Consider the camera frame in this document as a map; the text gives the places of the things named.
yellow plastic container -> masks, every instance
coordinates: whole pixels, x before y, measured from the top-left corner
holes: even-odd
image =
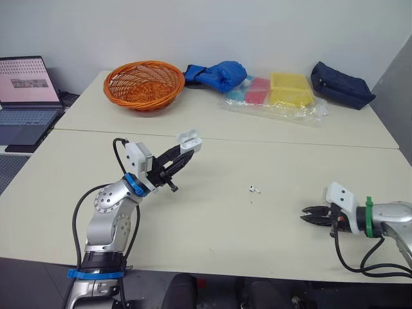
[[[296,108],[314,104],[314,94],[303,74],[271,73],[269,102]]]

blue zip tie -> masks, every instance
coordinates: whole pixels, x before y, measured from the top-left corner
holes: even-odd
[[[144,192],[144,190],[143,190],[141,187],[139,187],[139,186],[137,185],[137,183],[133,180],[133,178],[131,177],[130,173],[126,173],[124,176],[126,177],[126,180],[127,180],[127,182],[129,183],[129,185],[131,185],[131,187],[134,188],[135,193],[136,193],[138,196],[145,197],[145,196],[147,195],[147,194]]]

laptop screen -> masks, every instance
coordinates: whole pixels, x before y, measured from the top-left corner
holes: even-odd
[[[0,58],[0,102],[16,106],[59,102],[40,56]]]

laptop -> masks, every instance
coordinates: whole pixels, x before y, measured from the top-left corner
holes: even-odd
[[[0,58],[0,145],[34,145],[63,114],[41,56]]]

blue ring band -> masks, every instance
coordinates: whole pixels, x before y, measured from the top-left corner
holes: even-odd
[[[108,272],[107,274],[89,274],[87,272],[81,272],[77,269],[69,269],[67,271],[67,278],[77,278],[84,280],[106,280],[117,279],[124,277],[124,272]]]

